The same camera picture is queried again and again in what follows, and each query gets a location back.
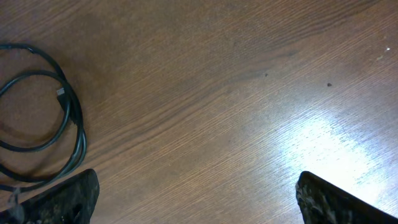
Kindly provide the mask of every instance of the wooden table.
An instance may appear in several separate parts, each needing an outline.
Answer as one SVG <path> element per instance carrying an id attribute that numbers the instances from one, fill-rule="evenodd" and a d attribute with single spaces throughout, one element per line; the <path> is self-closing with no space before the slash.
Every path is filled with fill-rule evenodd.
<path id="1" fill-rule="evenodd" d="M 396 0 L 3 0 L 0 21 L 0 41 L 44 49 L 80 98 L 78 171 L 94 168 L 101 188 L 92 223 L 301 223 L 303 170 L 398 216 Z M 0 83 L 47 67 L 2 51 Z M 9 90 L 1 139 L 48 139 L 58 87 Z M 1 161 L 54 172 L 75 131 Z"/>

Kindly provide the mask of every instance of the wooden surface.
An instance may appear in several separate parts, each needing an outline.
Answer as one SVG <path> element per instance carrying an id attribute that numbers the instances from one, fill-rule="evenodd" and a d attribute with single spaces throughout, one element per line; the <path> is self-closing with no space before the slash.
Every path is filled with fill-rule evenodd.
<path id="1" fill-rule="evenodd" d="M 0 21 L 0 41 L 47 51 L 80 98 L 78 171 L 101 186 L 92 223 L 301 223 L 303 170 L 398 216 L 396 0 L 3 0 Z M 0 83 L 45 67 L 0 52 Z M 58 87 L 35 77 L 7 92 L 1 139 L 48 138 Z M 54 172 L 75 131 L 0 158 Z"/>

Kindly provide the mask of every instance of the black cable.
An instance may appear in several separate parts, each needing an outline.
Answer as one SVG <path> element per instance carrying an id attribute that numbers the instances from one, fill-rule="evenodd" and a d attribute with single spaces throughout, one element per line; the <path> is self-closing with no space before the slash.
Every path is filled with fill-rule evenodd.
<path id="1" fill-rule="evenodd" d="M 0 97 L 8 89 L 10 89 L 10 87 L 13 86 L 13 84 L 23 80 L 24 78 L 27 78 L 32 75 L 45 75 L 47 77 L 56 79 L 62 85 L 62 88 L 57 93 L 58 93 L 58 100 L 62 106 L 62 109 L 64 110 L 64 115 L 63 115 L 62 123 L 61 123 L 60 127 L 58 128 L 57 132 L 54 134 L 54 136 L 50 140 L 48 140 L 45 143 L 43 143 L 39 146 L 35 146 L 35 147 L 17 147 L 17 146 L 12 146 L 12 145 L 0 140 L 0 147 L 3 147 L 5 149 L 8 149 L 13 152 L 41 151 L 41 150 L 49 147 L 61 136 L 61 134 L 65 130 L 65 127 L 66 127 L 69 119 L 71 119 L 77 125 L 76 143 L 75 143 L 75 148 L 72 152 L 72 155 L 69 157 L 68 162 L 57 173 L 55 173 L 53 175 L 46 176 L 46 177 L 27 177 L 27 176 L 17 174 L 15 172 L 9 170 L 7 167 L 5 167 L 4 165 L 2 165 L 0 163 L 0 172 L 7 175 L 8 177 L 11 177 L 11 178 L 21 181 L 21 182 L 36 183 L 35 185 L 31 185 L 29 187 L 20 187 L 21 192 L 27 192 L 30 190 L 38 189 L 47 184 L 50 184 L 50 183 L 56 181 L 57 179 L 70 174 L 78 166 L 80 166 L 80 164 L 83 162 L 85 155 L 86 155 L 87 139 L 86 139 L 85 130 L 83 128 L 83 115 L 81 112 L 79 99 L 77 98 L 76 93 L 73 91 L 72 87 L 69 85 L 59 64 L 51 56 L 46 54 L 44 51 L 42 51 L 36 47 L 33 47 L 31 45 L 0 44 L 0 50 L 4 50 L 4 49 L 26 49 L 26 50 L 30 51 L 32 54 L 38 54 L 42 58 L 44 58 L 54 68 L 55 72 L 50 72 L 50 71 L 46 71 L 46 70 L 29 70 L 29 71 L 22 72 L 22 73 L 18 74 L 15 78 L 13 78 L 11 81 L 7 82 L 2 88 L 0 88 Z M 13 192 L 13 191 L 15 191 L 15 189 L 16 189 L 15 187 L 0 184 L 0 190 L 7 190 L 10 192 Z"/>

